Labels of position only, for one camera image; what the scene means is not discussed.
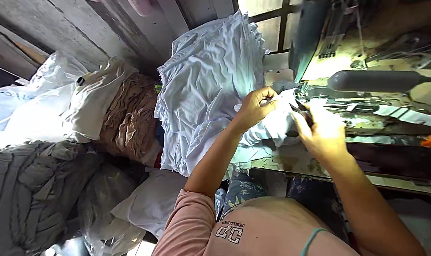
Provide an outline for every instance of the shirt sleeve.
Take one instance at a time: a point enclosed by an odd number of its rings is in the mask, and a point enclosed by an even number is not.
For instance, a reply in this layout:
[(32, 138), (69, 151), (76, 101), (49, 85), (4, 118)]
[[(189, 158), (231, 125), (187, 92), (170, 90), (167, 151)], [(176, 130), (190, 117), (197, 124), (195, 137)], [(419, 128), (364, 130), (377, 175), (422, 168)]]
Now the shirt sleeve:
[(214, 225), (213, 200), (182, 189), (152, 255), (203, 255)]

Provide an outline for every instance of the hand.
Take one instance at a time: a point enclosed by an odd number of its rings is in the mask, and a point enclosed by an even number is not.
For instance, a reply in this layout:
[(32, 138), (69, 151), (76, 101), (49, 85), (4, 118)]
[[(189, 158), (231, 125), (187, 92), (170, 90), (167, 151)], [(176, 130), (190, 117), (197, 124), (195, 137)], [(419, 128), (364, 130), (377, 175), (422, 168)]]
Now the hand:
[(350, 156), (345, 143), (345, 124), (338, 115), (323, 106), (306, 105), (312, 114), (314, 125), (310, 128), (301, 114), (293, 112), (299, 136), (310, 153), (326, 168), (336, 165), (340, 159)]
[(271, 87), (264, 87), (251, 91), (242, 102), (242, 106), (235, 118), (230, 122), (231, 128), (240, 134), (245, 133), (253, 125), (259, 123), (263, 118), (276, 108), (277, 101), (269, 102), (260, 106), (261, 101), (277, 96)]

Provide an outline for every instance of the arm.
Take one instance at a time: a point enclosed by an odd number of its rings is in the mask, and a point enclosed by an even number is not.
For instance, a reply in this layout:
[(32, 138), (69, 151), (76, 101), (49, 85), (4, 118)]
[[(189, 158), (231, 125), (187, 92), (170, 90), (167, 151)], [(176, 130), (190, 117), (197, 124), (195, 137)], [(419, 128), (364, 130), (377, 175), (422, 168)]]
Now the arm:
[(360, 245), (379, 256), (424, 255), (423, 248), (347, 151), (344, 123), (322, 106), (310, 106), (314, 125), (293, 113), (299, 135), (336, 184)]
[(277, 93), (270, 87), (252, 91), (247, 95), (235, 118), (220, 133), (220, 136), (193, 169), (185, 184), (185, 191), (201, 193), (214, 198), (242, 134), (275, 109), (276, 101), (263, 107), (260, 107), (260, 102), (274, 96), (277, 96)]

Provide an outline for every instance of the white pillow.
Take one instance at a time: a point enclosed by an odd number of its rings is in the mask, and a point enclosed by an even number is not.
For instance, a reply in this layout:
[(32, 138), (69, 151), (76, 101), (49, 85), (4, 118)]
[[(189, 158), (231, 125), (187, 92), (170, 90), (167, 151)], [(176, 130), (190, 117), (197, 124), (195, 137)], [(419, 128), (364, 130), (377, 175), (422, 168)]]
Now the white pillow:
[(146, 168), (146, 171), (149, 177), (111, 213), (160, 239), (187, 178), (167, 170)]

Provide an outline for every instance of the gray fabric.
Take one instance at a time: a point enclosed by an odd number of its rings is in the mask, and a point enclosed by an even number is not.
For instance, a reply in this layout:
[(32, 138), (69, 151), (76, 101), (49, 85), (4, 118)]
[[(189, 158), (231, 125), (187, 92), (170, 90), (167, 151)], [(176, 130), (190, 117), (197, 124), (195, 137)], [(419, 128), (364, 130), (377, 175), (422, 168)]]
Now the gray fabric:
[(52, 246), (101, 162), (68, 141), (0, 150), (0, 256), (32, 255)]

